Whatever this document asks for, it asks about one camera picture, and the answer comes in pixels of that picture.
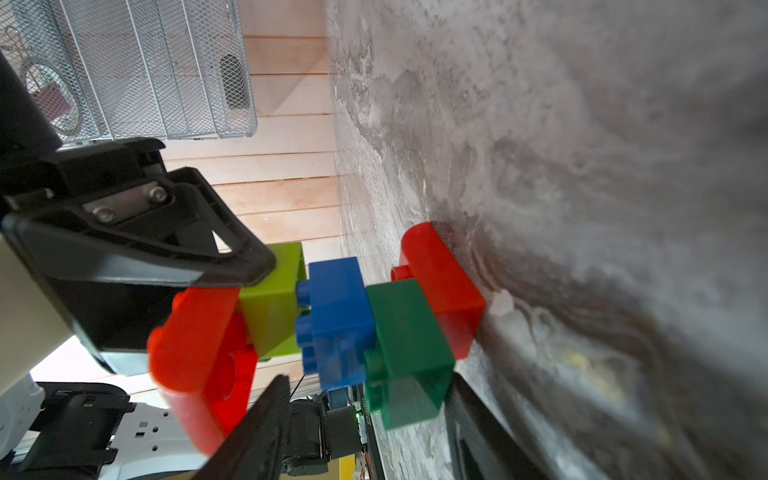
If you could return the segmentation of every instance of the red toy block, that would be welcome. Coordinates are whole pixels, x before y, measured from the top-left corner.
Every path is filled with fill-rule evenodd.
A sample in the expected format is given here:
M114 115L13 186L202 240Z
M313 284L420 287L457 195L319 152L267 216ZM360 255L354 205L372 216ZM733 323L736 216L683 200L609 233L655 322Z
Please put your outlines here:
M429 223L411 227L400 243L392 281L415 278L457 360L469 354L485 298Z
M190 288L147 342L149 371L192 443L212 455L246 414L258 354L239 288Z

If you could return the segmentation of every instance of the toy building block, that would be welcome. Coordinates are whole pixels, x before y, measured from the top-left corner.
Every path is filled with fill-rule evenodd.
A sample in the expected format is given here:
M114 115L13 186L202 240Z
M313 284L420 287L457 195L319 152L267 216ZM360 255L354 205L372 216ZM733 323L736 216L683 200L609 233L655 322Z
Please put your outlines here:
M294 329L301 313L296 282L306 280L301 242L267 246L276 257L275 270L258 285L240 291L240 310L262 359L301 351Z
M485 298L429 223L411 227L402 236L400 248L400 266L392 268L392 281L419 281L453 355L466 358Z
M310 279L298 283L296 295L301 307L311 306L296 320L304 373L318 373L326 391L363 383L375 327L357 259L310 263Z
M430 419L440 412L455 359L416 280L367 288L376 321L376 347L366 352L366 398L384 428Z
M147 342L149 371L195 447L212 455L243 419L258 355L238 288L190 288Z

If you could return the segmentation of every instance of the dark green toy block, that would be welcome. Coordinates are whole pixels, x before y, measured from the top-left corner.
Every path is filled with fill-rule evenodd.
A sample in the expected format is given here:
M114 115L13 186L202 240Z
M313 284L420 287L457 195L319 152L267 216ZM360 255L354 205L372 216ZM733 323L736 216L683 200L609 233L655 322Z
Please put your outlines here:
M366 352L366 398L384 428L421 422L440 412L456 361L414 279L366 287L376 347Z

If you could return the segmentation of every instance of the metal mesh tray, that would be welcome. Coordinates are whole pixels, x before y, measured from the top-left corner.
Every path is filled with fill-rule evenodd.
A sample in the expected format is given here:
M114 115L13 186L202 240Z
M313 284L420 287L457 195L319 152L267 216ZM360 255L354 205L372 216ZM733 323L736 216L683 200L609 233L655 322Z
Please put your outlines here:
M0 0L0 49L64 142L256 130L230 0Z

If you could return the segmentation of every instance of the lime green toy block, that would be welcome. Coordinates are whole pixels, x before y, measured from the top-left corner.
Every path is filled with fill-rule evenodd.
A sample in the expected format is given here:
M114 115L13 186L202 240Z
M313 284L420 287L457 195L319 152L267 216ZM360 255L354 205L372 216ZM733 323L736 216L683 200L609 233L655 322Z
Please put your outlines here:
M258 285L240 290L240 311L260 359L301 353L294 329L301 313L296 282L306 280L301 242L267 246L277 259L275 270Z

